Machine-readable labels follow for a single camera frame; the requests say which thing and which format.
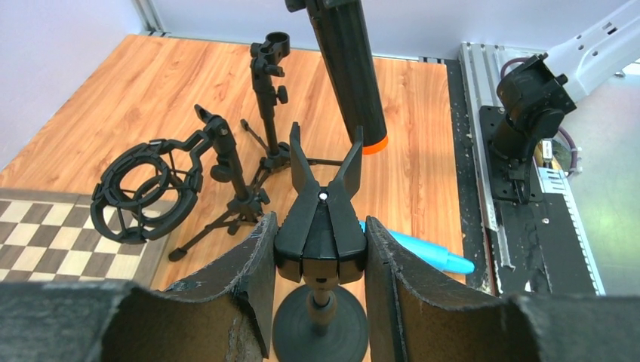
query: orange cap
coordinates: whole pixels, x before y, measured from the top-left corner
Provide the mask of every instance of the orange cap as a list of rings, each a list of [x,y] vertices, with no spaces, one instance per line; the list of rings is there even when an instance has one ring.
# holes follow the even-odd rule
[[[380,151],[382,151],[386,145],[389,143],[389,137],[385,136],[381,141],[379,141],[378,143],[371,145],[371,146],[366,146],[362,149],[362,153],[364,155],[373,155],[374,153],[378,153]]]

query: blue plastic tool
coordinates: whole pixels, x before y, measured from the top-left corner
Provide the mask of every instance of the blue plastic tool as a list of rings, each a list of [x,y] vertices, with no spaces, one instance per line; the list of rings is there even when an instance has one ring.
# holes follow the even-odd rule
[[[365,222],[360,222],[362,231],[365,230]],[[473,262],[464,259],[462,256],[449,253],[446,247],[429,243],[409,235],[387,231],[393,236],[400,245],[405,249],[416,254],[419,258],[428,262],[432,267],[444,271],[458,274],[470,274],[475,269]]]

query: black knob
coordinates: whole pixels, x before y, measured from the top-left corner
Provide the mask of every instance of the black knob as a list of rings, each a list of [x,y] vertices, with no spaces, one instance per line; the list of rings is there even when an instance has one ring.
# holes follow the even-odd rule
[[[306,8],[304,0],[285,0],[285,4],[287,5],[287,10],[291,13]]]
[[[251,53],[251,56],[253,58],[258,56],[258,54],[260,52],[260,47],[262,47],[262,44],[260,44],[260,43],[251,44],[251,47],[249,48],[249,53]]]
[[[280,103],[287,104],[289,102],[289,95],[287,94],[287,88],[284,85],[278,87],[278,99]]]
[[[264,72],[268,75],[273,75],[274,77],[284,77],[285,71],[281,66],[274,66],[272,64],[266,65],[264,67]]]
[[[231,177],[232,172],[228,167],[217,164],[211,168],[211,178],[219,183],[227,183],[231,181]]]
[[[269,199],[269,196],[266,194],[266,191],[264,191],[264,189],[260,189],[260,191],[258,192],[258,198],[260,199],[260,202],[262,202],[265,205],[268,205],[271,200]]]

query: black cylinder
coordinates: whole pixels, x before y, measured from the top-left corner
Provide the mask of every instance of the black cylinder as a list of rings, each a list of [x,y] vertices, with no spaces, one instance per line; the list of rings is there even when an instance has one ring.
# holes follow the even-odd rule
[[[524,159],[531,149],[531,138],[513,127],[509,117],[505,117],[491,137],[494,151],[500,157]]]
[[[342,1],[330,7],[326,3],[307,0],[306,9],[349,139],[355,142],[355,130],[362,126],[363,153],[373,154],[386,146],[387,138],[362,3]]]

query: chessboard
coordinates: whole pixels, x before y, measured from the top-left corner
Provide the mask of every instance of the chessboard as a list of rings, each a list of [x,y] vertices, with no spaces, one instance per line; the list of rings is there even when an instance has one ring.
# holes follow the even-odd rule
[[[0,189],[0,282],[130,280],[150,287],[171,235],[117,243],[96,231],[90,205],[88,195]],[[145,214],[157,216],[162,206]],[[115,208],[104,213],[118,231]],[[125,222],[136,220],[125,214]]]

